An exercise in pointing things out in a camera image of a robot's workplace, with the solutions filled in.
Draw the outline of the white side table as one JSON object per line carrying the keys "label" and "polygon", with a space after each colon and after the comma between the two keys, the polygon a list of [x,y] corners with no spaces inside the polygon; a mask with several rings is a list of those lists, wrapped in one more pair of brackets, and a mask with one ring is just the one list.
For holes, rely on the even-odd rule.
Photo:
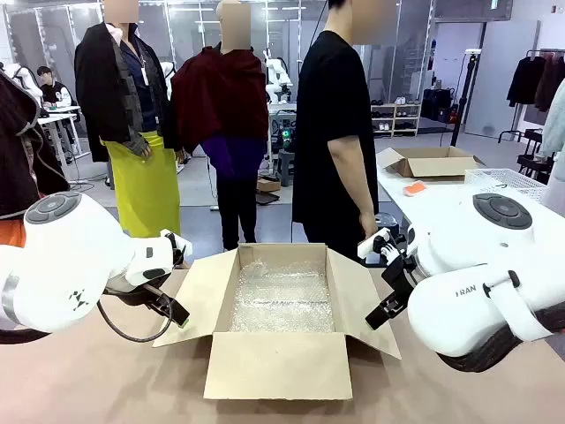
{"label": "white side table", "polygon": [[[380,187],[402,211],[405,220],[426,228],[438,225],[462,200],[482,193],[464,183],[465,175],[459,178],[404,178],[394,170],[382,169],[378,163],[377,172]],[[404,196],[403,188],[416,181],[423,182],[427,189],[414,197]],[[517,200],[532,214],[535,240],[565,236],[565,217],[520,193],[501,194]]]}

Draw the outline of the orange cloth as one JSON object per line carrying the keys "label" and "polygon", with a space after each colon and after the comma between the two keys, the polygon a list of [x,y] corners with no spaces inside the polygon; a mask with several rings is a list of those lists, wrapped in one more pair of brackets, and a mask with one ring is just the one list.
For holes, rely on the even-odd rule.
{"label": "orange cloth", "polygon": [[21,218],[0,220],[0,245],[24,247],[26,230]]}

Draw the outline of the seated person in varsity jacket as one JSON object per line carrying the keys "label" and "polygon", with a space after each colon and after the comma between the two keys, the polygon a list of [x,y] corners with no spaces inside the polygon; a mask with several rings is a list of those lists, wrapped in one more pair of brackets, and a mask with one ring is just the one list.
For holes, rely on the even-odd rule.
{"label": "seated person in varsity jacket", "polygon": [[42,104],[46,109],[72,106],[72,96],[68,88],[57,81],[50,68],[40,66],[37,75],[41,80]]}

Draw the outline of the pale mint garment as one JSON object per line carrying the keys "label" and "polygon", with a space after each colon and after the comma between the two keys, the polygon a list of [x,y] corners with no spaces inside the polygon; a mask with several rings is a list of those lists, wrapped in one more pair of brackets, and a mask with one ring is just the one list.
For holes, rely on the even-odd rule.
{"label": "pale mint garment", "polygon": [[542,204],[565,217],[565,79],[558,86],[546,117],[540,153],[557,154]]}

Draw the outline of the black luggage bags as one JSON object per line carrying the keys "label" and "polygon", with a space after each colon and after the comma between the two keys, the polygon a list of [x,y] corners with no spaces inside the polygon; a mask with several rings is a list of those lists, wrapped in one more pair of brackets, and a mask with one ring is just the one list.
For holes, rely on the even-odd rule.
{"label": "black luggage bags", "polygon": [[433,121],[447,123],[454,95],[454,88],[425,89],[421,101],[420,116]]}

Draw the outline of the person's left hand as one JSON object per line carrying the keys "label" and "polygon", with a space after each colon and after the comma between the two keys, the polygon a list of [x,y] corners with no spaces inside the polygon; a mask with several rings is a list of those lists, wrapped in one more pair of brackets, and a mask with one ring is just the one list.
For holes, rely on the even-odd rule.
{"label": "person's left hand", "polygon": [[377,233],[378,226],[376,223],[375,215],[372,211],[361,212],[359,221],[362,226],[365,239],[369,239],[371,236]]}

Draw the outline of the person's left forearm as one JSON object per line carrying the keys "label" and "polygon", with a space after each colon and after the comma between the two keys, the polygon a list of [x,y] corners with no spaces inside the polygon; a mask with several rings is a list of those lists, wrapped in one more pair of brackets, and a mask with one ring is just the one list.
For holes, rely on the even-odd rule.
{"label": "person's left forearm", "polygon": [[365,163],[358,137],[344,137],[328,142],[338,176],[362,217],[374,218],[373,200],[370,194]]}

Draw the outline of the white plastic mesh basket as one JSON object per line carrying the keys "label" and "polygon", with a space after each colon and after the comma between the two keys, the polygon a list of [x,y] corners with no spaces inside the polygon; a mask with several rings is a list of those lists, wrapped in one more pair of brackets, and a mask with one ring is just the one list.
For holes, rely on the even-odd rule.
{"label": "white plastic mesh basket", "polygon": [[482,193],[520,193],[537,202],[546,192],[542,183],[510,169],[466,170],[464,183]]}

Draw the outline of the black tripod stand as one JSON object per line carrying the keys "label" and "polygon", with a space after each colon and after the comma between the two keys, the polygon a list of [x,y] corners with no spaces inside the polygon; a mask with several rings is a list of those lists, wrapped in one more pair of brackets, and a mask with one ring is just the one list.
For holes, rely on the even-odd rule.
{"label": "black tripod stand", "polygon": [[454,124],[454,129],[451,136],[451,141],[450,141],[451,147],[455,147],[458,140],[458,136],[463,122],[463,114],[468,102],[468,95],[470,92],[471,81],[473,78],[473,74],[475,72],[475,68],[477,66],[477,62],[481,55],[481,51],[482,49],[467,49],[464,53],[469,58],[469,62],[467,64],[467,73],[463,84],[463,92],[458,103],[456,122]]}

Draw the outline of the clothes rack with dark garments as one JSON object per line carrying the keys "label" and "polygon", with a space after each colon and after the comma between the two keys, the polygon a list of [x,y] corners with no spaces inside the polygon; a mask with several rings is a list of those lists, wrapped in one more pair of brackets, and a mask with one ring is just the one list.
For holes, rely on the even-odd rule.
{"label": "clothes rack with dark garments", "polygon": [[507,94],[508,106],[533,105],[548,112],[565,80],[565,49],[531,49],[517,63]]}

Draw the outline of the open brown cardboard box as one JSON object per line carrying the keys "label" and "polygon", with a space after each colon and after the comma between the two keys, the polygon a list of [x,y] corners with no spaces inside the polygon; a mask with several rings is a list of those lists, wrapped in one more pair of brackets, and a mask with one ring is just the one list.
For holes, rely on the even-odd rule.
{"label": "open brown cardboard box", "polygon": [[[335,330],[328,333],[231,332],[230,316],[241,268],[315,262],[325,267]],[[372,330],[365,317],[380,303],[363,265],[322,244],[243,244],[198,259],[177,292],[189,312],[183,328],[168,329],[158,346],[210,337],[204,396],[207,399],[349,400],[346,341],[354,338],[398,357],[389,325]]]}

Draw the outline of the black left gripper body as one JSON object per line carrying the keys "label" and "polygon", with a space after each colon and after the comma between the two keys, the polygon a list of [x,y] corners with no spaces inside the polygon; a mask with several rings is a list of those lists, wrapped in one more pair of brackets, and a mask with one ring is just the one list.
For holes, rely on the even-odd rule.
{"label": "black left gripper body", "polygon": [[153,310],[167,310],[175,302],[171,296],[161,290],[160,285],[150,283],[137,286],[129,292],[107,287],[104,289],[103,294],[117,297],[131,307],[145,306]]}

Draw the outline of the clear bubble wrap sheet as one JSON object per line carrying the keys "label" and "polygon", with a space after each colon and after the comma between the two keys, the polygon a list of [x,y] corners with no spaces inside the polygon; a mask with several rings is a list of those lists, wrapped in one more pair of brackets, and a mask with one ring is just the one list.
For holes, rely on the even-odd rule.
{"label": "clear bubble wrap sheet", "polygon": [[231,332],[328,333],[335,330],[325,267],[315,262],[241,268]]}

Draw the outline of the wooden shoe rack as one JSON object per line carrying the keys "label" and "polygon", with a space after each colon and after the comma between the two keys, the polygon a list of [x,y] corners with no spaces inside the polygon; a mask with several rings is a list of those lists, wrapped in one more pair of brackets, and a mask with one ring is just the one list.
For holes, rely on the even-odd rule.
{"label": "wooden shoe rack", "polygon": [[421,104],[415,102],[372,102],[373,134],[377,136],[415,136],[418,133]]}

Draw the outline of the small open cardboard box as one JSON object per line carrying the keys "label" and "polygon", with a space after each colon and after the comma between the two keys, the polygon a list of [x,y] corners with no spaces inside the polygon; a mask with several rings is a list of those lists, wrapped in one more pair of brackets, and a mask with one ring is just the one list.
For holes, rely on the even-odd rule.
{"label": "small open cardboard box", "polygon": [[484,163],[460,148],[386,148],[377,154],[382,169],[404,178],[459,178]]}

